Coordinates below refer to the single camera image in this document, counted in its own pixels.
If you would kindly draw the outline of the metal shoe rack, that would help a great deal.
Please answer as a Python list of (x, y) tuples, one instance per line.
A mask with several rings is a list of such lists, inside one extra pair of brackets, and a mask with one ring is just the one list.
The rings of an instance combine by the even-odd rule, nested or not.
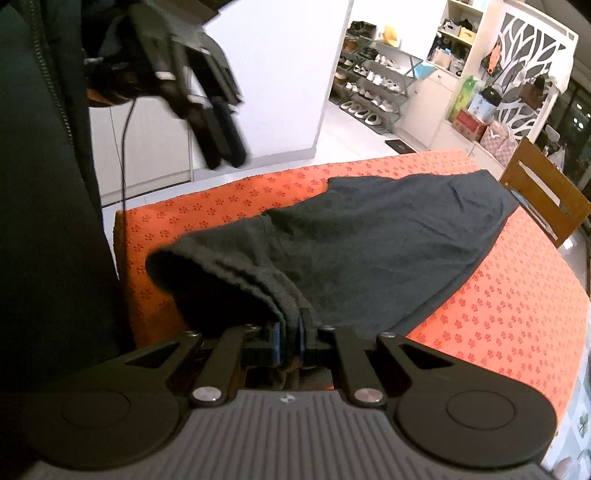
[(378, 37), (377, 26), (354, 21), (346, 30), (329, 100), (379, 134), (393, 133), (435, 67)]

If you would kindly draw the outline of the black floor mat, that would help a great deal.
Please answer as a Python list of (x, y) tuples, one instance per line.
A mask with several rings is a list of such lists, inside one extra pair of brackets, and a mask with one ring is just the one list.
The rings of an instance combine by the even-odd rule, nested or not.
[(396, 151), (398, 154), (412, 154), (416, 150), (401, 139), (391, 139), (385, 141), (386, 145)]

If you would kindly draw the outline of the orange floral table mat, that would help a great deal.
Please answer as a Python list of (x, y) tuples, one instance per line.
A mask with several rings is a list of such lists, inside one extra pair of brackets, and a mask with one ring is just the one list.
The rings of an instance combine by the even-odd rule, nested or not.
[(534, 220), (459, 153), (288, 169), (117, 212), (136, 343), (263, 327), (263, 362), (311, 364), (322, 325), (410, 339), (572, 401), (590, 301)]

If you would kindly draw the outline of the dark grey sweatpants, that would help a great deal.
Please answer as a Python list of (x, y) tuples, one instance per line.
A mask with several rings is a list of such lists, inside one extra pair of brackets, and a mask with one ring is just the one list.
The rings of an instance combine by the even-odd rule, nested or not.
[(484, 170), (334, 177), (293, 206), (185, 234), (145, 267), (199, 332), (252, 324), (294, 336), (308, 308), (365, 339), (407, 334), (476, 272), (517, 206)]

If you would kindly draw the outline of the white storage cabinet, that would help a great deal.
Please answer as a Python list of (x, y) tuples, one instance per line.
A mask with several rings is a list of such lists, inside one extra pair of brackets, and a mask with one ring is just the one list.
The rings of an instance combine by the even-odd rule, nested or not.
[(415, 150), (446, 142), (450, 115), (464, 82), (482, 76), (481, 61), (493, 49), (503, 1), (438, 1), (430, 24), (425, 64), (434, 70), (410, 87), (396, 134)]

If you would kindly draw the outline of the wooden chair by basket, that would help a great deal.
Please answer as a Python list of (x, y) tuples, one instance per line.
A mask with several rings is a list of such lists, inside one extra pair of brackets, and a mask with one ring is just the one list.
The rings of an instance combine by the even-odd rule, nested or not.
[(589, 200), (528, 138), (521, 140), (500, 183), (556, 248), (590, 215)]

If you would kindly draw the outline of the dark jacket of person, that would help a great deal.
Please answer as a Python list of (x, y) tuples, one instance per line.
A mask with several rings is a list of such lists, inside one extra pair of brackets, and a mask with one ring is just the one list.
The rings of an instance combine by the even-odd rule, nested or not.
[(1, 475), (35, 463), (33, 411), (135, 347), (104, 234), (84, 61), (122, 1), (1, 5)]

